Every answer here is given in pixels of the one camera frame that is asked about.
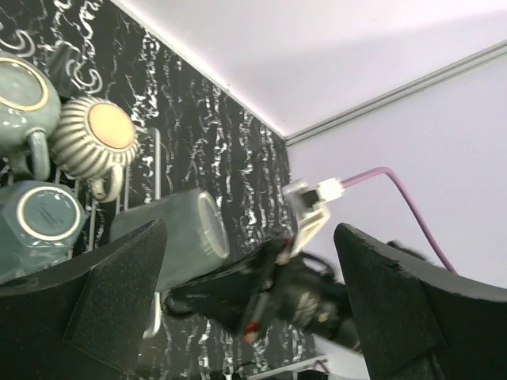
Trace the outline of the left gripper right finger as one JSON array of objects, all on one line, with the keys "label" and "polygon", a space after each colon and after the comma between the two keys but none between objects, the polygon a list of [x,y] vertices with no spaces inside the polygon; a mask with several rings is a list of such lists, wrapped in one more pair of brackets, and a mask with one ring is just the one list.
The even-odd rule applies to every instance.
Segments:
[{"label": "left gripper right finger", "polygon": [[504,379],[506,290],[451,273],[349,224],[334,231],[372,379]]}]

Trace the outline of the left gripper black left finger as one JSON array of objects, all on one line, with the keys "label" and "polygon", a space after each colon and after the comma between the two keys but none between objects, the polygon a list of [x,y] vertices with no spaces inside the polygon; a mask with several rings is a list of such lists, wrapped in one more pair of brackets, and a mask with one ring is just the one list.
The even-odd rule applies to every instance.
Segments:
[{"label": "left gripper black left finger", "polygon": [[3,379],[134,376],[167,230],[152,221],[1,286]]}]

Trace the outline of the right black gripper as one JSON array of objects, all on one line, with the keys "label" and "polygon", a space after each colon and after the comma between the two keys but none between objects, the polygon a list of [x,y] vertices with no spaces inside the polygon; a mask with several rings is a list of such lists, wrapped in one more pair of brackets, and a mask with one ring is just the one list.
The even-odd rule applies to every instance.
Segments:
[{"label": "right black gripper", "polygon": [[304,251],[289,256],[292,246],[291,238],[273,235],[241,260],[171,289],[164,313],[175,319],[199,314],[247,343],[282,321],[360,350],[345,285],[324,260]]}]

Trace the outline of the dark green cup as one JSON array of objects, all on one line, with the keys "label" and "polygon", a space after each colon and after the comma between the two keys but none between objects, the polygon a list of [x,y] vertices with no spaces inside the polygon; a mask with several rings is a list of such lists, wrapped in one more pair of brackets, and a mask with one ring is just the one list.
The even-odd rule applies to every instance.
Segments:
[{"label": "dark green cup", "polygon": [[114,241],[152,220],[167,229],[166,253],[155,290],[173,287],[219,268],[230,253],[229,239],[215,200],[194,188],[122,211],[112,221]]}]

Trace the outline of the dark mug cream interior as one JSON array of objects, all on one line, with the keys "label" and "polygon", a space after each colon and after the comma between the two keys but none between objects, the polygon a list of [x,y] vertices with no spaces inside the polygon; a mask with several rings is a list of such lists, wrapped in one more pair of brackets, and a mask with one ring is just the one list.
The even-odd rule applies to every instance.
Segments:
[{"label": "dark mug cream interior", "polygon": [[1,188],[1,282],[68,259],[86,221],[65,185],[25,180]]}]

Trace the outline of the ribbed grey mug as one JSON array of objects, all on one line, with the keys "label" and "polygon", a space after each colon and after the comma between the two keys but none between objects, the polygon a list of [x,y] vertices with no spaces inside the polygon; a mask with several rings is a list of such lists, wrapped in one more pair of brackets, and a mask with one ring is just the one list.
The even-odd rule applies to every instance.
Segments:
[{"label": "ribbed grey mug", "polygon": [[124,171],[139,152],[130,116],[111,101],[96,97],[77,97],[62,106],[48,146],[52,161],[65,174],[87,181],[100,203],[118,197]]}]

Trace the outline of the grey glazed mug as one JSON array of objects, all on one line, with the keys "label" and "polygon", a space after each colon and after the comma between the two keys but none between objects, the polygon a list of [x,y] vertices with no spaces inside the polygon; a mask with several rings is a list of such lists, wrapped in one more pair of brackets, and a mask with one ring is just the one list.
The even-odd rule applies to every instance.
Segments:
[{"label": "grey glazed mug", "polygon": [[48,138],[61,103],[55,87],[37,67],[1,53],[1,156],[22,176],[45,181],[51,172]]}]

